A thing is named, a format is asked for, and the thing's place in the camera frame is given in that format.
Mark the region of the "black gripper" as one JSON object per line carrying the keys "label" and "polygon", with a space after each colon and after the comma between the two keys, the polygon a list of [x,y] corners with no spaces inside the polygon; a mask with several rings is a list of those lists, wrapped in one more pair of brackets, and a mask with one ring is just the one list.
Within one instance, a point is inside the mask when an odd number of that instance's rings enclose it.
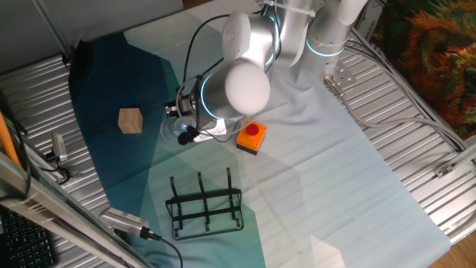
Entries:
{"label": "black gripper", "polygon": [[199,128],[199,101],[196,93],[177,95],[176,102],[165,103],[165,115],[168,118],[180,118],[185,127]]}

